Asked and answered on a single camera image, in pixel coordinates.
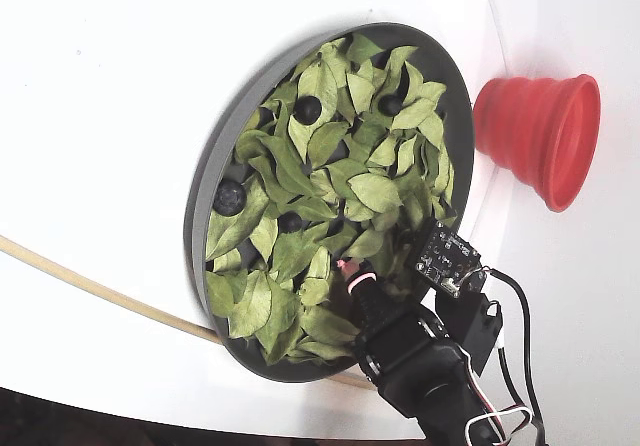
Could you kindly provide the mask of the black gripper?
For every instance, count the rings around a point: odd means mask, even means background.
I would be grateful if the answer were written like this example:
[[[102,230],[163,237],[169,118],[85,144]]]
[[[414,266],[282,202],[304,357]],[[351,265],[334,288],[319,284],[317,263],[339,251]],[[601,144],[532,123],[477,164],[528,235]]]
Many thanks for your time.
[[[339,259],[337,268],[356,309],[354,354],[371,382],[396,373],[430,377],[451,370],[451,341],[433,312],[409,310],[391,298],[367,260]]]

